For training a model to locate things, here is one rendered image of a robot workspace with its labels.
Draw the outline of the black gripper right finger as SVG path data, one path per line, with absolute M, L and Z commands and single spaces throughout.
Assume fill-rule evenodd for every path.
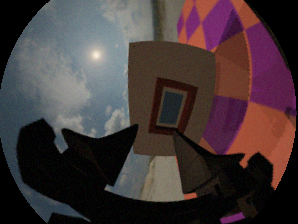
M 181 175 L 182 194 L 196 193 L 198 186 L 208 183 L 208 180 L 212 180 L 223 168 L 241 163 L 245 157 L 243 152 L 235 155 L 214 155 L 178 131 L 174 131 L 172 137 Z

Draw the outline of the brown flat board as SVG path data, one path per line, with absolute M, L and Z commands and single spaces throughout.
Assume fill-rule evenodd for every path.
M 176 156 L 172 136 L 149 132 L 157 77 L 198 87 L 184 136 L 200 144 L 216 89 L 216 53 L 178 41 L 133 41 L 128 48 L 129 125 L 138 124 L 134 155 Z

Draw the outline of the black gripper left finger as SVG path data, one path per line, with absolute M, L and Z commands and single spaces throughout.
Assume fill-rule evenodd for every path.
M 100 139 L 80 135 L 67 128 L 61 128 L 61 135 L 64 135 L 68 148 L 73 148 L 78 155 L 92 161 L 97 171 L 105 177 L 106 183 L 113 186 L 121 168 L 124 168 L 122 165 L 125 164 L 124 161 L 129 155 L 130 148 L 133 147 L 137 129 L 138 124 L 134 124 L 132 127 L 121 129 L 120 132 L 114 132 Z

